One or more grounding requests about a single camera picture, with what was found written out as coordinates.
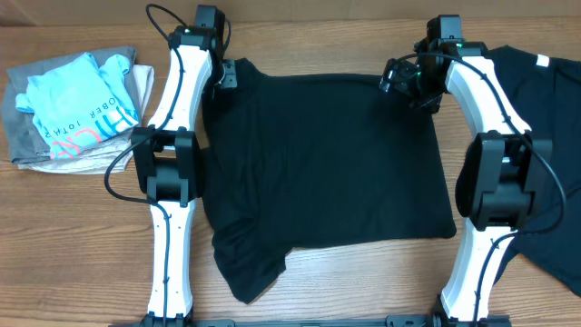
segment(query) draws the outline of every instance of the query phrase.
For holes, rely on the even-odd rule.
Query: black t-shirt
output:
[[[292,247],[455,235],[431,114],[379,77],[271,77],[236,62],[238,87],[203,100],[203,202],[214,258],[251,302]]]
[[[551,58],[537,65],[537,55],[504,46],[491,51],[498,81],[518,115],[534,134],[553,141],[551,166],[567,193],[566,216],[549,234],[518,236],[509,246],[504,264],[523,253],[533,263],[564,282],[581,296],[581,63]],[[543,199],[543,210],[525,230],[551,225],[559,215],[555,184]]]

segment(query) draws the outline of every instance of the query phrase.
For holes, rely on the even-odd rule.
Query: t-shirt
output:
[[[518,236],[508,247],[506,265],[518,253],[564,282],[581,296],[581,63],[547,59],[509,46],[491,51],[498,81],[518,115],[536,135],[553,141],[551,167],[567,194],[566,215],[552,233]],[[541,215],[527,223],[535,231],[551,225],[560,201],[547,178]]]
[[[455,235],[431,114],[379,76],[272,77],[245,59],[236,74],[202,113],[204,209],[237,299],[266,289],[293,247]]]
[[[51,159],[75,157],[137,125],[139,115],[125,90],[131,61],[112,55],[99,67],[84,53],[71,63],[28,77],[16,109],[34,114],[33,124]]]

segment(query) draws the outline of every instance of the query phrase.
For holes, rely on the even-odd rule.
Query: black cable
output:
[[[488,251],[487,254],[487,258],[484,261],[484,264],[482,265],[482,269],[480,270],[480,276],[478,278],[478,287],[476,290],[476,306],[474,307],[474,316],[472,319],[472,325],[476,326],[478,324],[478,306],[480,305],[480,294],[482,291],[482,282],[484,280],[484,275],[486,273],[486,269],[488,266],[488,263],[490,261],[490,258],[492,257],[492,253],[496,250],[496,248],[498,247],[498,245],[506,240],[507,238],[510,237],[515,237],[517,235],[538,235],[541,233],[550,233],[552,231],[554,231],[559,224],[561,224],[561,222],[563,221],[563,218],[565,216],[565,212],[566,212],[566,195],[565,195],[565,191],[563,190],[563,186],[561,185],[561,182],[559,182],[559,179],[556,177],[555,171],[553,171],[553,169],[551,168],[551,166],[548,164],[548,162],[545,160],[545,158],[543,158],[534,148],[533,145],[526,139],[526,137],[520,133],[520,131],[518,131],[518,129],[512,124],[512,121],[510,120],[510,116],[507,113],[507,110],[505,109],[505,106],[502,104],[502,100],[500,99],[500,95],[498,94],[497,89],[494,87],[494,85],[490,82],[490,80],[488,79],[487,75],[480,72],[479,69],[477,69],[474,65],[462,60],[461,58],[455,57],[453,55],[448,55],[448,54],[438,54],[438,53],[419,53],[419,54],[408,54],[408,55],[404,55],[402,56],[400,59],[396,60],[394,62],[393,65],[395,65],[396,63],[400,63],[404,60],[408,60],[410,58],[419,58],[422,56],[431,56],[431,57],[440,57],[440,58],[445,58],[445,59],[449,59],[449,60],[454,60],[460,64],[463,64],[464,66],[468,67],[470,70],[472,70],[474,73],[476,73],[483,81],[485,81],[485,83],[487,84],[487,86],[490,88],[490,91],[492,92],[492,94],[494,95],[495,99],[497,100],[498,103],[498,107],[500,109],[500,113],[502,113],[502,116],[505,119],[505,123],[508,125],[508,127],[512,130],[512,132],[519,138],[519,140],[523,143],[523,145],[528,149],[528,151],[530,151],[537,159],[538,161],[543,165],[543,167],[547,170],[547,172],[551,175],[551,177],[553,178],[553,180],[555,181],[555,185],[556,188],[559,191],[559,196],[560,196],[560,200],[561,200],[561,212],[559,214],[559,216],[557,217],[556,221],[554,223],[552,223],[550,226],[537,230],[537,231],[533,231],[533,232],[514,232],[514,233],[509,233],[506,234],[502,237],[499,237],[497,240],[495,240],[491,247],[490,250]]]
[[[133,202],[133,203],[149,204],[149,205],[152,205],[152,206],[158,208],[163,213],[163,219],[165,220],[165,257],[164,257],[164,263],[163,263],[163,326],[165,327],[165,326],[167,326],[167,292],[168,292],[167,282],[169,281],[169,277],[167,276],[167,271],[168,271],[168,261],[169,261],[169,256],[170,256],[170,218],[171,218],[171,216],[168,215],[167,212],[165,211],[165,209],[163,209],[163,207],[160,206],[156,201],[151,200],[151,199],[142,199],[142,198],[135,198],[135,197],[125,196],[125,195],[120,195],[116,191],[114,191],[113,188],[111,187],[111,185],[109,184],[109,178],[111,176],[111,171],[119,163],[119,161],[121,161],[122,158],[124,158],[127,154],[129,154],[131,151],[133,151],[133,149],[135,147],[143,144],[147,140],[149,140],[152,137],[154,137],[155,135],[157,135],[165,127],[165,125],[167,125],[169,123],[170,119],[172,119],[173,109],[175,108],[175,104],[176,104],[178,97],[180,95],[180,89],[182,88],[182,80],[183,80],[183,73],[184,73],[182,57],[180,56],[180,52],[178,51],[177,47],[172,46],[169,36],[161,29],[161,27],[153,19],[152,15],[150,13],[150,8],[156,8],[156,9],[163,10],[167,14],[169,14],[172,17],[174,17],[175,19],[177,19],[182,25],[187,25],[187,24],[180,17],[178,17],[176,14],[172,13],[170,10],[168,10],[160,5],[149,4],[145,7],[145,12],[147,13],[147,16],[149,17],[149,20],[152,22],[155,29],[157,29],[157,31],[168,42],[170,49],[172,49],[175,52],[175,55],[178,58],[178,63],[180,64],[180,76],[178,79],[177,89],[175,91],[175,95],[173,96],[172,105],[170,106],[170,110],[169,110],[168,114],[165,116],[165,119],[163,120],[162,124],[159,127],[157,127],[156,129],[154,129],[153,132],[148,137],[142,139],[140,142],[138,142],[136,144],[132,144],[130,147],[125,149],[123,152],[121,152],[111,162],[111,164],[109,165],[109,167],[107,167],[107,170],[105,171],[104,185],[105,185],[105,189],[107,190],[107,192],[109,192],[110,195],[112,195],[113,197],[115,197],[119,200]]]
[[[566,191],[566,199],[570,200],[571,197],[573,195],[575,195],[577,192],[581,191],[581,181],[579,181],[578,183],[573,183],[573,186]],[[557,207],[558,205],[560,205],[561,202],[553,202],[551,203],[551,205],[549,205],[545,210],[543,210],[542,212],[535,214],[534,217],[529,218],[528,219],[528,223],[533,222],[535,219],[542,217],[543,215],[545,215],[546,213],[551,212],[553,209],[555,209],[555,207]]]

